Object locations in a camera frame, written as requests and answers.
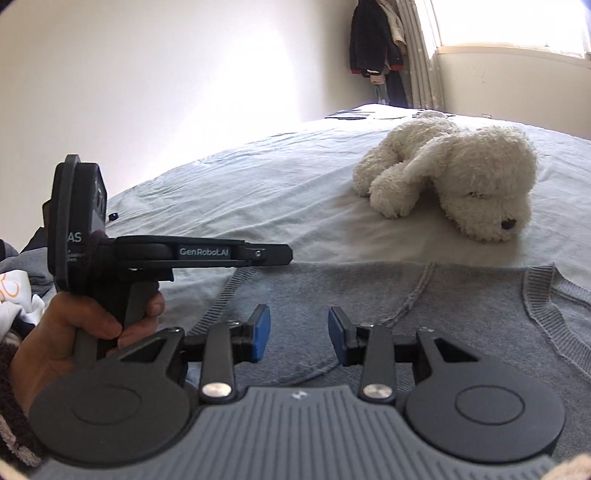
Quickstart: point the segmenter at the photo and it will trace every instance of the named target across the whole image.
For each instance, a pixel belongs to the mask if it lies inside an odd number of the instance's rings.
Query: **window sill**
[[[591,57],[587,55],[586,59],[574,55],[560,54],[544,48],[536,47],[516,47],[506,45],[456,45],[439,47],[437,49],[438,55],[446,55],[452,53],[497,53],[504,55],[523,55],[527,57],[538,57],[541,59],[562,61],[573,65],[591,69]]]

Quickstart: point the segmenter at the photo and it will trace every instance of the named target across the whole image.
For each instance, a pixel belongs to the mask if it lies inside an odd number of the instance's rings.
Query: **hand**
[[[164,297],[161,293],[156,294],[146,306],[146,316],[122,332],[121,324],[95,300],[58,293],[10,364],[12,390],[24,413],[28,415],[41,390],[72,373],[77,328],[83,328],[99,339],[118,337],[118,348],[124,348],[156,331],[158,315],[162,314],[164,307]]]

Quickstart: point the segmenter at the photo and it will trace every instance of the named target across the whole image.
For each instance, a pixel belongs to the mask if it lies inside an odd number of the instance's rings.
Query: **stuffed dog nose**
[[[511,218],[509,220],[505,220],[501,222],[501,228],[503,230],[511,230],[515,226],[515,219]]]

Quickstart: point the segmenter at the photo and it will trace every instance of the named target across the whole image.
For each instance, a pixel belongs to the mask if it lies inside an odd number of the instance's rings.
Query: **white stuffed dog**
[[[353,188],[388,218],[408,215],[432,184],[448,218],[480,241],[506,241],[530,220],[537,156],[517,127],[462,128],[425,111],[394,128],[353,171]]]

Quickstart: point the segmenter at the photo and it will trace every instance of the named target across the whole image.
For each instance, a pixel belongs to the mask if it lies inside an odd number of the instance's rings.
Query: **gray knit sweater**
[[[591,451],[590,302],[588,291],[552,265],[295,262],[238,269],[192,331],[204,332],[219,320],[246,319],[258,303],[266,303],[272,328],[265,358],[237,366],[242,387],[347,383],[356,388],[360,368],[337,366],[327,332],[330,306],[342,307],[354,322],[384,323],[402,335],[433,327],[560,393],[567,420],[554,457],[562,460]],[[399,373],[399,387],[412,389],[410,369]]]

